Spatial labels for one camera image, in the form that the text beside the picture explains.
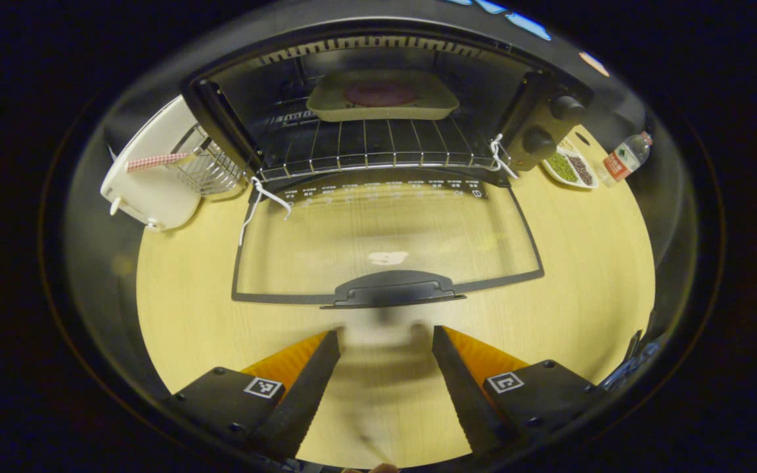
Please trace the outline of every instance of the oven rack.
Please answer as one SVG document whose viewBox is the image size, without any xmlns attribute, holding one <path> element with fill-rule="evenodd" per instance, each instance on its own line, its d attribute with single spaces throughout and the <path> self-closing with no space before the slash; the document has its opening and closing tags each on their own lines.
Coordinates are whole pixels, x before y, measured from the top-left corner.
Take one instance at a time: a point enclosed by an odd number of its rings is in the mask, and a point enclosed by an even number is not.
<svg viewBox="0 0 757 473">
<path fill-rule="evenodd" d="M 306 99 L 279 102 L 265 123 L 260 180 L 369 168 L 498 169 L 492 138 L 463 110 L 443 120 L 325 122 L 307 110 Z"/>
</svg>

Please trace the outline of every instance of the food on tray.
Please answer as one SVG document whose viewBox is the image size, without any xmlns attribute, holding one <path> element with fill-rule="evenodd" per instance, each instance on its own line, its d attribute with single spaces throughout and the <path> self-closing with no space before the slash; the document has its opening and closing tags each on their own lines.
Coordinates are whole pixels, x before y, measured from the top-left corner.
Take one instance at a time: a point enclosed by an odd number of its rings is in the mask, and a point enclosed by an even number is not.
<svg viewBox="0 0 757 473">
<path fill-rule="evenodd" d="M 566 156 L 563 156 L 562 154 L 556 152 L 547 159 L 547 163 L 551 165 L 551 168 L 553 171 L 559 175 L 559 177 L 562 177 L 562 179 L 565 179 L 566 181 L 570 183 L 576 183 L 577 182 L 577 176 L 574 174 L 574 171 L 571 170 L 571 167 L 568 165 L 568 161 L 566 161 Z"/>
<path fill-rule="evenodd" d="M 399 81 L 356 81 L 346 87 L 343 97 L 363 107 L 396 107 L 417 100 L 417 92 Z"/>
<path fill-rule="evenodd" d="M 592 183 L 594 183 L 594 179 L 592 179 L 591 173 L 586 169 L 586 165 L 583 163 L 582 159 L 569 156 L 568 161 L 571 161 L 574 170 L 577 171 L 577 174 L 580 174 L 580 179 L 582 179 L 586 185 L 592 185 Z"/>
</svg>

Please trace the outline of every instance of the white plate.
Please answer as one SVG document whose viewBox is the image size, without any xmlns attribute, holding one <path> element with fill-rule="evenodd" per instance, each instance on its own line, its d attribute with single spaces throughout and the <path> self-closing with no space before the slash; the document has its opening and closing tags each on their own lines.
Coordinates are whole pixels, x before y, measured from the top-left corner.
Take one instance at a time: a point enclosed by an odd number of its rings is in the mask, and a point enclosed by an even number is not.
<svg viewBox="0 0 757 473">
<path fill-rule="evenodd" d="M 589 162 L 587 162 L 586 159 L 583 158 L 580 152 L 571 152 L 571 150 L 567 150 L 562 146 L 557 146 L 557 152 L 563 156 L 571 156 L 572 158 L 580 159 L 580 161 L 583 162 L 583 165 L 586 166 L 586 171 L 588 171 L 592 177 L 592 185 L 587 185 L 587 183 L 583 182 L 583 179 L 580 179 L 580 174 L 577 172 L 576 169 L 574 169 L 574 165 L 571 164 L 571 161 L 568 158 L 566 158 L 565 161 L 568 162 L 568 167 L 570 167 L 571 170 L 574 171 L 574 175 L 577 176 L 577 182 L 574 182 L 574 183 L 560 177 L 559 174 L 555 170 L 553 170 L 553 168 L 551 168 L 551 165 L 547 163 L 547 159 L 543 159 L 543 161 L 541 161 L 541 165 L 543 166 L 543 168 L 545 168 L 545 171 L 547 171 L 547 173 L 551 177 L 553 177 L 554 180 L 560 183 L 564 183 L 564 185 L 570 185 L 570 186 L 579 187 L 583 189 L 596 189 L 597 188 L 598 180 L 597 180 L 597 176 L 595 176 L 595 170 L 591 168 L 591 165 L 589 165 Z"/>
</svg>

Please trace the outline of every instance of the plastic bottle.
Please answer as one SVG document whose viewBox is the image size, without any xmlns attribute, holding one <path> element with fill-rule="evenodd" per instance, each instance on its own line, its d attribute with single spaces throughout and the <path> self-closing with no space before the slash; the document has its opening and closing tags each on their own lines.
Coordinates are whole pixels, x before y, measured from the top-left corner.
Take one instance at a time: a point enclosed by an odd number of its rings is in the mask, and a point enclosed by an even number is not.
<svg viewBox="0 0 757 473">
<path fill-rule="evenodd" d="M 603 160 L 603 164 L 595 166 L 598 179 L 607 187 L 621 182 L 647 161 L 652 144 L 653 138 L 646 131 L 627 138 L 615 147 Z"/>
</svg>

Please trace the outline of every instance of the light wood tabletop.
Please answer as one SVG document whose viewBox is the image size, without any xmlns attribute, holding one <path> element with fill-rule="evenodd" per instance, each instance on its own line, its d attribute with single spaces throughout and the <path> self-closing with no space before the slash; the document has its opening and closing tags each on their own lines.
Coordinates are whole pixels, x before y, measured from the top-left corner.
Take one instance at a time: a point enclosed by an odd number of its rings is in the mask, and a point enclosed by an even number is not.
<svg viewBox="0 0 757 473">
<path fill-rule="evenodd" d="M 582 126 L 568 138 L 590 162 L 606 156 Z M 544 276 L 472 291 L 466 299 L 450 302 L 338 311 L 316 304 L 235 302 L 235 254 L 249 192 L 233 200 L 202 203 L 191 221 L 174 231 L 145 231 L 137 305 L 156 370 L 168 389 L 177 392 L 214 366 L 239 371 L 322 330 L 345 327 L 340 333 L 342 356 L 298 458 L 372 468 L 382 461 L 404 467 L 468 454 L 469 445 L 430 353 L 433 326 L 459 330 L 528 363 L 557 360 L 598 383 L 622 362 L 636 330 L 646 329 L 654 303 L 648 233 L 626 182 L 583 191 L 556 183 L 537 166 L 511 183 Z M 408 252 L 419 255 L 405 269 L 421 265 L 439 273 L 445 267 L 459 279 L 532 269 L 535 260 L 527 256 L 529 246 L 516 207 L 499 191 L 504 189 L 492 186 L 489 192 L 487 208 L 493 216 L 487 221 L 499 222 L 489 227 L 464 227 L 484 212 L 474 201 L 462 206 L 432 203 L 425 212 L 421 206 L 404 206 L 402 198 L 386 204 L 395 210 L 394 218 L 384 221 L 367 221 L 357 209 L 333 212 L 333 207 L 318 210 L 310 219 L 295 208 L 288 221 L 281 221 L 285 212 L 279 215 L 274 207 L 260 206 L 269 215 L 249 225 L 245 249 L 250 242 L 259 245 L 270 239 L 275 251 L 248 263 L 255 267 L 248 267 L 244 279 L 258 276 L 248 280 L 248 291 L 330 292 L 359 272 L 397 269 L 349 264 L 343 256 L 339 264 L 322 267 L 328 279 L 320 281 L 311 272 L 317 272 L 316 264 L 308 264 L 316 255 L 303 252 L 303 260 L 298 260 L 295 255 L 302 246 L 295 242 L 302 238 L 306 248 L 315 248 L 312 245 L 323 242 L 324 235 L 329 246 L 358 254 L 387 251 L 390 246 L 374 241 L 376 235 L 390 238 L 393 245 L 414 248 Z M 275 206 L 269 200 L 265 204 Z M 434 230 L 440 225 L 453 225 L 455 230 Z M 421 246 L 436 248 L 431 260 L 422 256 L 427 252 L 415 251 Z M 467 275 L 455 256 L 466 248 L 507 254 L 490 258 L 501 266 L 481 263 Z M 264 251 L 264 246 L 255 250 Z M 300 264 L 312 270 L 301 275 Z"/>
</svg>

